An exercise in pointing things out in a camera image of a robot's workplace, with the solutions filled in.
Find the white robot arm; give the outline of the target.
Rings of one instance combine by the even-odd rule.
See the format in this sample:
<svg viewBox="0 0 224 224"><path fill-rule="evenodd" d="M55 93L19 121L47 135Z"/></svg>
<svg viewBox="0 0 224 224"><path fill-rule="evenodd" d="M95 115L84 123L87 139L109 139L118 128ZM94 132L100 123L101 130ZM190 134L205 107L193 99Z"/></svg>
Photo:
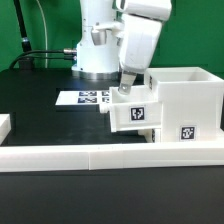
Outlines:
<svg viewBox="0 0 224 224"><path fill-rule="evenodd" d="M119 92L128 94L153 58L171 0L79 0L82 36L72 69L89 79L121 73Z"/></svg>

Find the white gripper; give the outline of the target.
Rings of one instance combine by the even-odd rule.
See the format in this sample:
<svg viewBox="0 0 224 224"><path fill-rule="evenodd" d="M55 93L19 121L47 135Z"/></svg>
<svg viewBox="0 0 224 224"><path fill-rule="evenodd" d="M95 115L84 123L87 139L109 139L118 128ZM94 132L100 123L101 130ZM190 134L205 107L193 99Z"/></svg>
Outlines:
<svg viewBox="0 0 224 224"><path fill-rule="evenodd" d="M162 30L160 21L124 14L124 36L119 62L123 70L118 91L128 95L136 79L149 67Z"/></svg>

